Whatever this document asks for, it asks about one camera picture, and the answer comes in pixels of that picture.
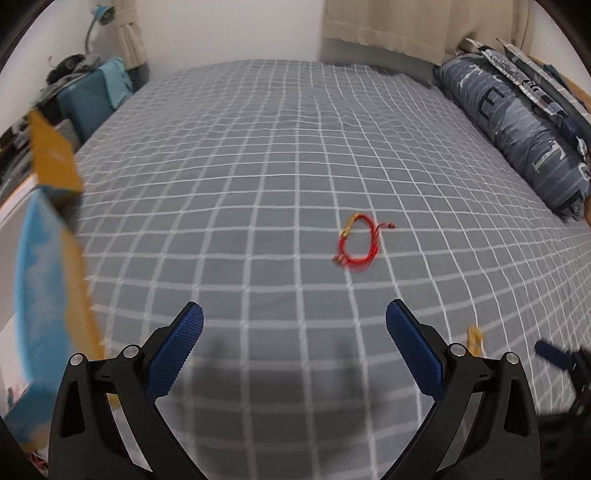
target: towel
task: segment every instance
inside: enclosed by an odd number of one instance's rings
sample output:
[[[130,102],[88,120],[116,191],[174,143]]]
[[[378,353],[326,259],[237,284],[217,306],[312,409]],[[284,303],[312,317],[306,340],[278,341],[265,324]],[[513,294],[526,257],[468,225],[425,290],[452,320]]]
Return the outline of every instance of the towel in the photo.
[[[109,93],[109,101],[113,110],[117,110],[129,97],[133,95],[131,79],[125,71],[121,57],[106,61],[99,67],[105,77],[105,85]]]

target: bed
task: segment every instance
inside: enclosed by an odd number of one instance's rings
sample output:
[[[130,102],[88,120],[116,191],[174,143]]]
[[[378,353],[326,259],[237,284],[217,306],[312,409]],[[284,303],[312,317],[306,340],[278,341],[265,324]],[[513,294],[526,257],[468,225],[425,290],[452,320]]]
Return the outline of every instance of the bed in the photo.
[[[144,87],[78,159],[73,223],[111,353],[204,309],[157,404],[210,478],[379,478],[431,405],[386,331],[394,298],[448,342],[478,325],[487,356],[516,352],[538,409],[572,400],[533,345],[591,344],[589,225],[550,213],[434,86],[361,65],[198,67]],[[397,226],[365,271],[332,262],[355,211]],[[359,228],[348,248],[368,242]]]

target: white wall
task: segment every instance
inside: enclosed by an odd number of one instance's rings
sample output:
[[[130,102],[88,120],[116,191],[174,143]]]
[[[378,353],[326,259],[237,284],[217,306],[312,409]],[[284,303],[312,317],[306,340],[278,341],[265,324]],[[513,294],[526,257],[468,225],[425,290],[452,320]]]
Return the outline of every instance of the white wall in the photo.
[[[0,72],[0,132],[20,116],[56,64],[83,52],[95,3],[109,0],[54,0],[33,23]],[[428,80],[431,67],[420,60],[339,42],[323,41],[324,0],[137,0],[153,79],[182,68],[219,61],[281,58],[381,64]],[[553,63],[591,93],[591,77],[558,26],[537,4],[532,12],[531,54]],[[113,51],[111,25],[95,27],[99,53]]]

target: beige curtain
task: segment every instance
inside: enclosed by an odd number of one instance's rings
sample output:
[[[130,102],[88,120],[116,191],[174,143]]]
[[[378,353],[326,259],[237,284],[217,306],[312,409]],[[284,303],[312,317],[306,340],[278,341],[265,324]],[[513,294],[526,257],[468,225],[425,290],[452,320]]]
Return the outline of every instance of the beige curtain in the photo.
[[[394,50],[441,65],[465,37],[526,53],[530,0],[326,0],[324,36]]]
[[[119,52],[128,70],[146,63],[147,56],[138,25],[135,0],[113,0],[115,7],[115,28]]]

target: braided red cord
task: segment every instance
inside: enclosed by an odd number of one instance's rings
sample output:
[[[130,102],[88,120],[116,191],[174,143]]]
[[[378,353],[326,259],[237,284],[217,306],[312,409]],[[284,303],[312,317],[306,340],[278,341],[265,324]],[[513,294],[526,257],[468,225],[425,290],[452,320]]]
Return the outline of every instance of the braided red cord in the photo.
[[[365,257],[353,257],[345,251],[345,242],[349,237],[349,232],[353,228],[353,224],[357,220],[363,220],[365,223],[367,223],[371,234],[371,243],[369,245],[369,251]],[[340,233],[339,243],[337,246],[339,253],[337,253],[333,257],[334,262],[341,265],[342,267],[348,267],[355,270],[366,269],[374,260],[375,256],[378,254],[379,229],[381,228],[396,228],[396,225],[394,225],[393,222],[379,223],[376,225],[374,220],[372,220],[364,213],[353,214],[351,218],[349,218],[349,221],[347,222],[347,226],[345,227],[345,229]]]

